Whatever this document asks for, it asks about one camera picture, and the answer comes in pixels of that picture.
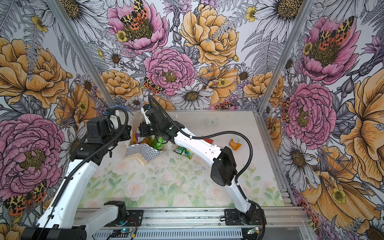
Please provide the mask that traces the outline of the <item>green Lays chips bag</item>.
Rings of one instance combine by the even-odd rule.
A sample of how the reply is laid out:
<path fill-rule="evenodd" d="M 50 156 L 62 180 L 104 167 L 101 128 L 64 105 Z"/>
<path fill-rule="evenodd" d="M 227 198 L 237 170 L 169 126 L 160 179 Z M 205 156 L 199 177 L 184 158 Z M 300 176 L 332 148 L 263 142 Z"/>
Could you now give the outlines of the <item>green Lays chips bag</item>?
<path fill-rule="evenodd" d="M 150 146 L 157 151 L 162 151 L 166 143 L 167 141 L 163 138 L 154 136 L 150 141 Z"/>

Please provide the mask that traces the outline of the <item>blue checkered paper bag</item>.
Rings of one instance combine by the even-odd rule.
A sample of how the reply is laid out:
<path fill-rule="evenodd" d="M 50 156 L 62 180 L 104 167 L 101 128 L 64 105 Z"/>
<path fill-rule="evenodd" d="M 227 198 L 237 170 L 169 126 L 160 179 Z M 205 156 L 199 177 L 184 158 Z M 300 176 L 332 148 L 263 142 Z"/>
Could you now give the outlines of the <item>blue checkered paper bag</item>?
<path fill-rule="evenodd" d="M 129 124 L 132 126 L 132 138 L 130 145 L 127 145 L 127 150 L 125 153 L 125 161 L 137 161 L 139 164 L 145 166 L 149 164 L 156 157 L 159 157 L 166 151 L 170 150 L 173 146 L 171 142 L 167 142 L 162 151 L 157 151 L 147 144 L 140 144 L 144 139 L 139 138 L 139 143 L 135 143 L 135 132 L 136 129 L 139 129 L 140 123 L 145 121 L 144 116 L 139 111 L 134 111 L 132 118 L 129 120 Z"/>

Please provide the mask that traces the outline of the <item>yellow orange snack bag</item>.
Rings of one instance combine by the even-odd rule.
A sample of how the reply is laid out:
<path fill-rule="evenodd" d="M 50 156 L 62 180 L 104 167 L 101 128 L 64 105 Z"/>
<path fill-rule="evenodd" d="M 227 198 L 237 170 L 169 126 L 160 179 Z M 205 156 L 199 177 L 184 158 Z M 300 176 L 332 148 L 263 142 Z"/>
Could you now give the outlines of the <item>yellow orange snack bag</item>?
<path fill-rule="evenodd" d="M 150 145 L 152 143 L 153 138 L 151 136 L 144 138 L 140 144 L 147 144 Z"/>

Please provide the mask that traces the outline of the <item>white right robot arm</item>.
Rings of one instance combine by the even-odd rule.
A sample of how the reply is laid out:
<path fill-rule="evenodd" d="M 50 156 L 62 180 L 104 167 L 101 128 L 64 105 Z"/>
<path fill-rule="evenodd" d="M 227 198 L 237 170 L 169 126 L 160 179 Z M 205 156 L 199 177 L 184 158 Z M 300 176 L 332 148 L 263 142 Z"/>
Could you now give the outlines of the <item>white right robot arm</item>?
<path fill-rule="evenodd" d="M 236 131 L 223 131 L 216 134 L 197 137 L 184 125 L 174 121 L 161 107 L 145 105 L 141 108 L 145 120 L 140 124 L 141 137 L 161 137 L 179 147 L 186 148 L 211 166 L 211 179 L 224 187 L 231 196 L 235 209 L 239 212 L 239 220 L 245 225 L 259 219 L 261 225 L 266 225 L 266 217 L 261 206 L 247 198 L 239 176 L 250 166 L 253 159 L 253 146 L 249 139 Z M 229 147 L 218 147 L 206 142 L 206 139 L 233 134 L 243 138 L 249 147 L 249 158 L 245 166 L 238 172 L 235 157 Z"/>

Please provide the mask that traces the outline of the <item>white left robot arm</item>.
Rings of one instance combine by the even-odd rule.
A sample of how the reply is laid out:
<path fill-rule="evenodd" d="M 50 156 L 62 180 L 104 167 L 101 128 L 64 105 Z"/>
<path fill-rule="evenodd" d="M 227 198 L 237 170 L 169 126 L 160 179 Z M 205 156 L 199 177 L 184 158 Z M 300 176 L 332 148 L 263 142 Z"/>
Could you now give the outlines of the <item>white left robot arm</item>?
<path fill-rule="evenodd" d="M 97 117 L 87 123 L 87 141 L 71 156 L 68 172 L 46 212 L 35 227 L 24 230 L 23 240 L 86 240 L 108 224 L 124 225 L 128 220 L 122 201 L 106 202 L 99 210 L 79 223 L 75 215 L 82 195 L 100 166 L 103 157 L 121 141 L 131 138 L 129 117 L 110 119 Z"/>

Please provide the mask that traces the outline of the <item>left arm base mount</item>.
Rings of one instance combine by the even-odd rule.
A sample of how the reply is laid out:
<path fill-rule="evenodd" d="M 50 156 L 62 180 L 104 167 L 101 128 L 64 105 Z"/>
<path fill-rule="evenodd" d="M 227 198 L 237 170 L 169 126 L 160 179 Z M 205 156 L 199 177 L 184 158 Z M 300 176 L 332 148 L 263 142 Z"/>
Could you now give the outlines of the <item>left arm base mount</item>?
<path fill-rule="evenodd" d="M 140 227 L 144 219 L 143 210 L 126 210 L 118 220 L 117 226 L 120 227 Z"/>

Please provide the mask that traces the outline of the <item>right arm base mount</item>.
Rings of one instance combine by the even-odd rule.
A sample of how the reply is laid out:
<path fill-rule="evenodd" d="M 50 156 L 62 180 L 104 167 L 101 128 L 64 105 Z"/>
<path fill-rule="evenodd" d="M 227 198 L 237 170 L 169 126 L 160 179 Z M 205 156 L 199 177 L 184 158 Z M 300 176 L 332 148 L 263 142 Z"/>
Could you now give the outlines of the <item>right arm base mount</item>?
<path fill-rule="evenodd" d="M 258 208 L 250 209 L 246 213 L 242 213 L 237 209 L 224 209 L 223 220 L 227 226 L 261 226 L 267 224 L 264 211 Z"/>

